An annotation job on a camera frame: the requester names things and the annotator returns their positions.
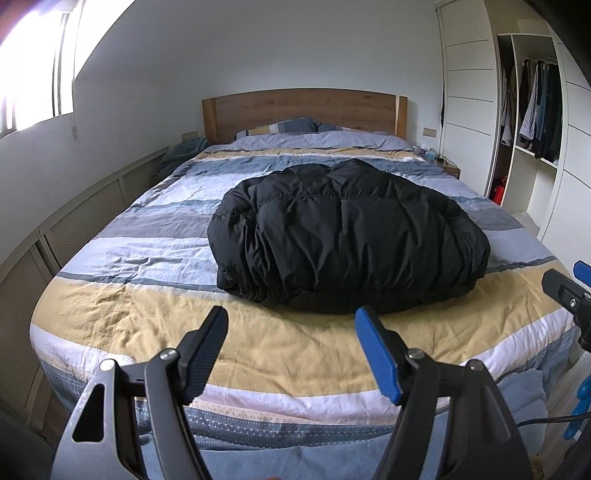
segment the open wardrobe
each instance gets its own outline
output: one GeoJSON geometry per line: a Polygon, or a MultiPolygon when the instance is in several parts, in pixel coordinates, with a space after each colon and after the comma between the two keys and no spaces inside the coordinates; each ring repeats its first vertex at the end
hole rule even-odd
{"type": "Polygon", "coordinates": [[[590,260],[591,232],[577,218],[591,201],[591,89],[576,62],[521,0],[455,0],[437,12],[442,155],[567,268],[590,260]]]}

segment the window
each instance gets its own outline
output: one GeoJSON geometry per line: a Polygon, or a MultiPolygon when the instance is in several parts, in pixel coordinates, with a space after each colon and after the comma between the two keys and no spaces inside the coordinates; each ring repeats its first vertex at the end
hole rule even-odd
{"type": "Polygon", "coordinates": [[[73,111],[74,51],[82,2],[27,14],[0,45],[0,138],[73,111]]]}

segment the wall switch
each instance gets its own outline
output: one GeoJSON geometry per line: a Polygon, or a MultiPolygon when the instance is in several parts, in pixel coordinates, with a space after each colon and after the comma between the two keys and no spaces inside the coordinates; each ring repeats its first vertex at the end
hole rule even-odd
{"type": "Polygon", "coordinates": [[[425,137],[437,138],[437,130],[434,130],[432,128],[423,128],[423,135],[425,137]]]}
{"type": "Polygon", "coordinates": [[[186,142],[187,140],[192,140],[193,138],[197,138],[199,136],[199,132],[196,130],[194,132],[186,132],[181,135],[181,140],[186,142]]]}

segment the cable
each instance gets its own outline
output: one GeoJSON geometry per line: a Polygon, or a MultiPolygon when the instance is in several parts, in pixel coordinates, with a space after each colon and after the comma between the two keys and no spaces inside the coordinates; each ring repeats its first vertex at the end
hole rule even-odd
{"type": "Polygon", "coordinates": [[[568,415],[566,417],[548,417],[547,419],[531,419],[521,421],[517,424],[517,428],[525,427],[526,425],[534,425],[538,423],[567,423],[571,421],[587,420],[591,418],[591,411],[582,413],[581,415],[568,415]]]}

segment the black jacket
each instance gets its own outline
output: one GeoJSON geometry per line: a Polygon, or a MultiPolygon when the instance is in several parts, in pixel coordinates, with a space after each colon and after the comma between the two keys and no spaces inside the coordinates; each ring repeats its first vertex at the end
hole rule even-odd
{"type": "Polygon", "coordinates": [[[324,313],[464,295],[490,253],[456,202],[361,160],[245,180],[224,195],[207,235],[219,288],[324,313]]]}

